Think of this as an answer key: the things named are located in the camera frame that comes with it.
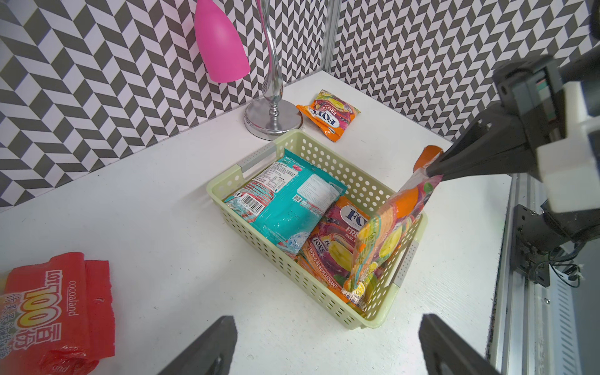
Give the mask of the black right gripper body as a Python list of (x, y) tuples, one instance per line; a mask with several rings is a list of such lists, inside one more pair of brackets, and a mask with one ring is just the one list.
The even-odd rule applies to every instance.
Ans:
[(511, 59), (495, 70), (492, 79), (506, 112), (523, 124), (529, 145), (566, 137), (563, 80), (552, 56)]

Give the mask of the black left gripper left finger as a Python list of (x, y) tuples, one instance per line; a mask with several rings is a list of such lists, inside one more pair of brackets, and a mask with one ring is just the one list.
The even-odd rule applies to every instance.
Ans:
[(234, 317), (222, 316), (159, 374), (228, 375), (237, 340)]

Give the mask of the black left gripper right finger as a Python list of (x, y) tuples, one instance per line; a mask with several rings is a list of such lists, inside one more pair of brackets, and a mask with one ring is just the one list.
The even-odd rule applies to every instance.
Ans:
[(419, 339), (429, 374), (498, 374), (490, 362), (435, 314), (423, 315)]

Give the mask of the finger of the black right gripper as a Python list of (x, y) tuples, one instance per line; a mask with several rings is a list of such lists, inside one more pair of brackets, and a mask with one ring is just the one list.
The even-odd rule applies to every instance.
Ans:
[(426, 168), (445, 181), (471, 176), (528, 173), (537, 161), (521, 119), (493, 102), (481, 111), (453, 145)]

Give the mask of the teal mint candy bag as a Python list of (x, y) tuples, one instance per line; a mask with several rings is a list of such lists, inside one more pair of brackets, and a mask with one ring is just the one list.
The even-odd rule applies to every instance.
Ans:
[(326, 211), (346, 190), (329, 173), (287, 150), (224, 203), (295, 258)]

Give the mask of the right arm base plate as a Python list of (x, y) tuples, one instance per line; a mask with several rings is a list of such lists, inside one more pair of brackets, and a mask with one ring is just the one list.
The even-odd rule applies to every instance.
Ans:
[(550, 268), (573, 260), (590, 241), (599, 238), (599, 210), (554, 212), (548, 201), (536, 213), (517, 205), (509, 236), (510, 268), (528, 281), (547, 288)]

